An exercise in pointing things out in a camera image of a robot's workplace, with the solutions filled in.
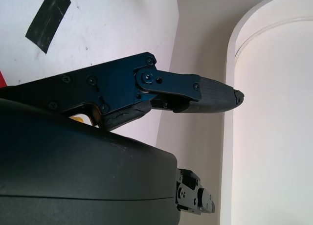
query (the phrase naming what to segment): white wall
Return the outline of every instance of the white wall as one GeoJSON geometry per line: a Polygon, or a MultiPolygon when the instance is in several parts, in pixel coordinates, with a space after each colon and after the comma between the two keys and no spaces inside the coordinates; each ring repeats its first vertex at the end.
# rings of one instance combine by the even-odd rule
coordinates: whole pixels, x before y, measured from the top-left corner
{"type": "Polygon", "coordinates": [[[273,0],[239,34],[232,225],[312,224],[312,15],[311,0],[273,0]]]}

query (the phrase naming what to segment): metal mount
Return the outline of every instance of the metal mount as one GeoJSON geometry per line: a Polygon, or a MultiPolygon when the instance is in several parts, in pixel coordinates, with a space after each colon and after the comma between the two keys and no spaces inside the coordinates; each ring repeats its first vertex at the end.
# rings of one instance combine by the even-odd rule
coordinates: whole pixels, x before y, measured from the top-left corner
{"type": "Polygon", "coordinates": [[[176,204],[179,210],[200,215],[215,213],[212,195],[201,186],[200,178],[190,170],[178,169],[176,204]]]}

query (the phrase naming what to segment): black metal bracket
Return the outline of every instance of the black metal bracket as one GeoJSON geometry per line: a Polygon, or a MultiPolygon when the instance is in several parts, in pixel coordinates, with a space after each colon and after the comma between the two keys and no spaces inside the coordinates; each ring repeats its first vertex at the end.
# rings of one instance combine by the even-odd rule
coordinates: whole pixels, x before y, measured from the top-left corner
{"type": "Polygon", "coordinates": [[[108,131],[151,109],[213,113],[243,101],[243,94],[232,87],[194,74],[159,71],[156,62],[146,52],[1,89],[0,98],[64,116],[85,114],[94,126],[108,131]]]}
{"type": "Polygon", "coordinates": [[[212,195],[201,186],[200,178],[190,170],[178,169],[176,204],[179,210],[200,215],[215,213],[212,195]]]}

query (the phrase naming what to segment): white curved panel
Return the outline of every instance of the white curved panel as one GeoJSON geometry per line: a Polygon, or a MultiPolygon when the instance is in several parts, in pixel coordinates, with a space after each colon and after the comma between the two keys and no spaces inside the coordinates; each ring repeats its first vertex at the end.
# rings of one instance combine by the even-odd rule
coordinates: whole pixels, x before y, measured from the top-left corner
{"type": "MultiPolygon", "coordinates": [[[[71,0],[47,54],[25,37],[43,1],[0,0],[0,71],[8,85],[146,51],[156,56],[158,69],[169,70],[177,0],[71,0]]],[[[155,145],[160,114],[150,112],[115,132],[155,145]]]]}
{"type": "MultiPolygon", "coordinates": [[[[295,27],[295,22],[305,22],[307,21],[310,24],[313,16],[313,5],[311,4],[311,0],[265,0],[259,5],[252,8],[237,24],[235,27],[233,34],[231,36],[228,52],[227,52],[227,61],[226,61],[226,82],[229,85],[235,86],[235,88],[240,89],[241,83],[247,83],[248,81],[235,80],[235,75],[237,75],[237,69],[242,66],[235,66],[235,56],[237,54],[238,60],[241,60],[241,52],[250,48],[250,43],[254,43],[254,40],[259,38],[263,38],[263,34],[267,34],[272,30],[282,29],[285,26],[289,27],[293,25],[293,29],[295,32],[298,31],[297,26],[295,27]]],[[[283,37],[283,34],[277,34],[277,37],[283,37]]],[[[268,46],[268,51],[270,51],[270,47],[267,44],[266,39],[263,38],[262,42],[264,45],[268,46]]],[[[249,61],[258,60],[260,58],[269,58],[267,54],[262,53],[254,53],[250,54],[250,58],[247,58],[249,61]]],[[[253,90],[246,91],[246,88],[243,88],[243,92],[246,94],[246,101],[249,102],[249,97],[251,96],[251,92],[253,90]]],[[[233,183],[238,178],[240,179],[240,170],[237,169],[237,174],[233,171],[234,164],[237,161],[236,157],[238,156],[235,152],[234,147],[234,132],[237,130],[237,122],[241,122],[239,118],[235,121],[234,112],[230,111],[225,114],[224,117],[224,151],[223,151],[223,171],[222,171],[222,206],[221,206],[221,221],[223,220],[223,224],[230,224],[233,221],[233,224],[239,224],[239,216],[238,214],[238,204],[235,204],[239,198],[235,197],[237,195],[237,191],[234,191],[233,183]]]]}
{"type": "Polygon", "coordinates": [[[313,22],[251,41],[236,64],[233,225],[312,224],[313,22]]]}

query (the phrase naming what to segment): robotic arm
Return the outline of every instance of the robotic arm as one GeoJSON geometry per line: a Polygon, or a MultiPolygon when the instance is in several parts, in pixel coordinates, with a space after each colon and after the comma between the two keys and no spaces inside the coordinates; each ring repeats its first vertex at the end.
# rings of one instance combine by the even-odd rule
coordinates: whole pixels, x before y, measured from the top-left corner
{"type": "Polygon", "coordinates": [[[0,224],[177,225],[212,195],[167,152],[111,130],[151,109],[219,113],[244,95],[143,53],[0,90],[0,224]],[[94,128],[68,117],[87,115],[94,128]]]}

